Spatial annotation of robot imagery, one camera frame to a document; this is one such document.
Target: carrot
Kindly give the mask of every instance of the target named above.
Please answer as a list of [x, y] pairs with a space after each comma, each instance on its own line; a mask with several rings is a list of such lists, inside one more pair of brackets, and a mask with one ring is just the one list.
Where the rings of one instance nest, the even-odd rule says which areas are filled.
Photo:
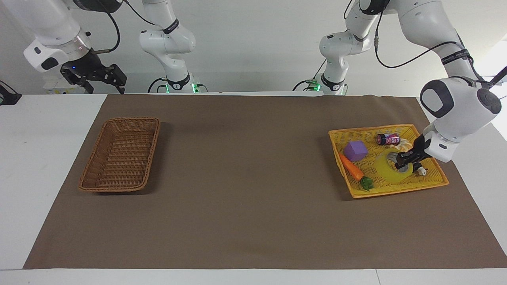
[[360, 181], [365, 176], [361, 169], [350, 162], [347, 157], [341, 153], [338, 155], [340, 156], [340, 160], [342, 161], [343, 166], [349, 171], [350, 175], [352, 175], [355, 180]]
[[348, 170], [350, 175], [354, 177], [355, 180], [359, 181], [361, 187], [366, 191], [370, 191], [373, 188], [373, 179], [365, 176], [365, 174], [359, 169], [359, 167], [355, 166], [347, 157], [343, 154], [338, 153], [340, 160], [342, 161], [343, 166]]

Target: brown mat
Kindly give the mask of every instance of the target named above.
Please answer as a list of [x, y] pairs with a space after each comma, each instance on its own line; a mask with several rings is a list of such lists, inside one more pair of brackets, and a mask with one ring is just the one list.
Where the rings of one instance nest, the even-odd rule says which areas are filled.
[[[79, 191], [128, 116], [162, 122], [147, 187]], [[507, 267], [452, 163], [449, 186], [350, 197], [328, 130], [402, 123], [428, 124], [416, 99], [109, 95], [24, 268]]]

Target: small bottle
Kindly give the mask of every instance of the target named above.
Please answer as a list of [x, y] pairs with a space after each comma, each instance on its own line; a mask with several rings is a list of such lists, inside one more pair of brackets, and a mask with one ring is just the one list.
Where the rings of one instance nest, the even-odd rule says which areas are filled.
[[377, 134], [377, 143], [381, 146], [397, 145], [400, 143], [400, 135], [397, 133]]

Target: purple cube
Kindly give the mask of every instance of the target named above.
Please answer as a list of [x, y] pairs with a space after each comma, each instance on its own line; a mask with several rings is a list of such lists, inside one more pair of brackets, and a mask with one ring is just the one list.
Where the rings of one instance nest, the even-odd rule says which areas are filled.
[[350, 161], [359, 161], [363, 159], [367, 154], [365, 143], [362, 140], [351, 141], [347, 144], [343, 150], [343, 154]]

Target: table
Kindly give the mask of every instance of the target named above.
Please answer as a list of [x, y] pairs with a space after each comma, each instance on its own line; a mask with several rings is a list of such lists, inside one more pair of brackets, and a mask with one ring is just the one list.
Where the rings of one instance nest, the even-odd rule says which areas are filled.
[[[276, 92], [242, 95], [318, 95], [318, 92]], [[71, 164], [105, 99], [94, 95], [27, 95], [16, 106], [0, 108], [0, 268], [22, 267], [45, 216], [66, 177]], [[507, 165], [507, 153], [501, 151], [507, 142], [488, 125], [470, 136], [456, 151], [454, 162], [469, 188], [486, 221], [507, 250], [507, 193], [498, 185], [499, 177]], [[0, 282], [20, 282], [23, 279], [71, 280], [76, 276], [83, 283], [107, 283], [108, 278], [118, 283], [135, 283], [154, 277], [153, 282], [185, 280], [199, 283], [216, 280], [220, 283], [249, 280], [251, 283], [308, 283], [319, 278], [323, 283], [337, 280], [357, 284], [396, 284], [445, 282], [445, 278], [462, 278], [474, 282], [474, 278], [503, 283], [507, 269], [487, 270], [327, 270], [327, 271], [279, 271], [279, 270], [122, 270], [124, 279], [117, 279], [117, 270], [20, 270], [1, 271]]]

